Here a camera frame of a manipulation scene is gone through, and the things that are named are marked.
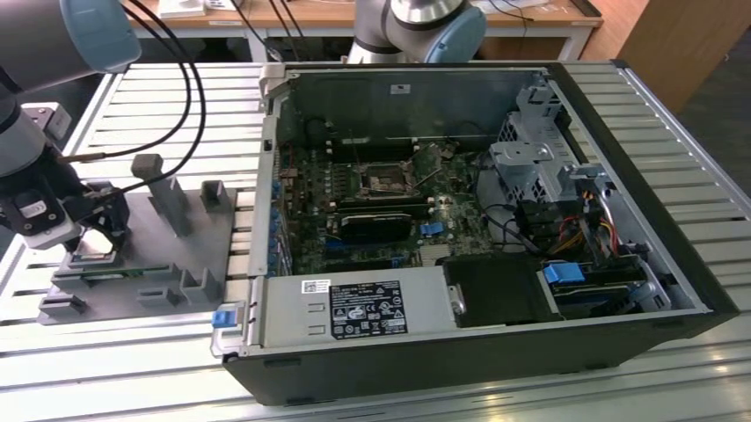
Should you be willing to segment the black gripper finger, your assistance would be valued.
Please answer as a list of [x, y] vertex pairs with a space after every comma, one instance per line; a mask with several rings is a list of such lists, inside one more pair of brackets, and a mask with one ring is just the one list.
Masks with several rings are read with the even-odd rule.
[[71, 255], [77, 254], [85, 232], [87, 232], [87, 228], [83, 225], [77, 225], [75, 236], [69, 240], [64, 241], [64, 249], [68, 254]]
[[92, 215], [84, 220], [84, 261], [112, 264], [128, 236], [128, 204], [124, 196], [108, 197], [112, 189], [93, 190], [87, 197], [93, 200]]

